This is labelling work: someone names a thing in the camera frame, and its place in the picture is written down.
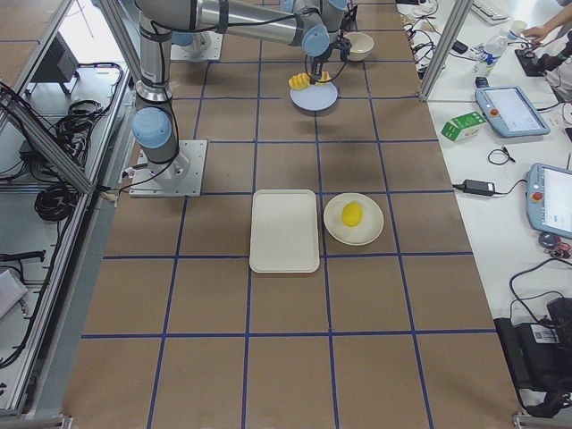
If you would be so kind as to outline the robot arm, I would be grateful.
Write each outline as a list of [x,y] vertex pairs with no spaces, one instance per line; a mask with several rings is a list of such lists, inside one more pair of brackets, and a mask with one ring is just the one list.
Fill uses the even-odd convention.
[[222,34],[301,48],[310,60],[312,85],[325,84],[323,66],[333,51],[342,61],[351,43],[343,36],[344,1],[282,1],[277,10],[241,1],[138,1],[140,76],[131,131],[143,167],[129,193],[139,198],[200,194],[207,143],[182,140],[172,107],[171,48],[201,55]]

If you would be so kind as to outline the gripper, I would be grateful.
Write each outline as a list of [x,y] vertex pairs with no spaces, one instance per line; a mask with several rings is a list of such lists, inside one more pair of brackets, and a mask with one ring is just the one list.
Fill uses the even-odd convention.
[[324,65],[329,61],[332,49],[327,47],[319,56],[310,59],[310,70],[307,73],[311,83],[327,83],[329,74],[324,71]]

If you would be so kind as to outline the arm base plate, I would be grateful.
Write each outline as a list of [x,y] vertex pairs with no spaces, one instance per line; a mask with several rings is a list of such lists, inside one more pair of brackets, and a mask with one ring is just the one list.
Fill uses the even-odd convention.
[[173,62],[202,63],[219,61],[223,36],[213,31],[172,34],[171,60]]
[[132,175],[135,182],[129,187],[133,198],[199,197],[206,161],[206,140],[180,140],[179,154],[173,163],[161,172],[163,166],[149,163],[142,149],[139,164],[147,164]]

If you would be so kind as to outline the person hand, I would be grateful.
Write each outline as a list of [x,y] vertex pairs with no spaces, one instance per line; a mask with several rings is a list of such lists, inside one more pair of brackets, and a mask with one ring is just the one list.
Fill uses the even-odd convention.
[[532,28],[523,30],[521,36],[535,43],[540,43],[547,37],[550,32],[551,30],[545,26],[534,26]]

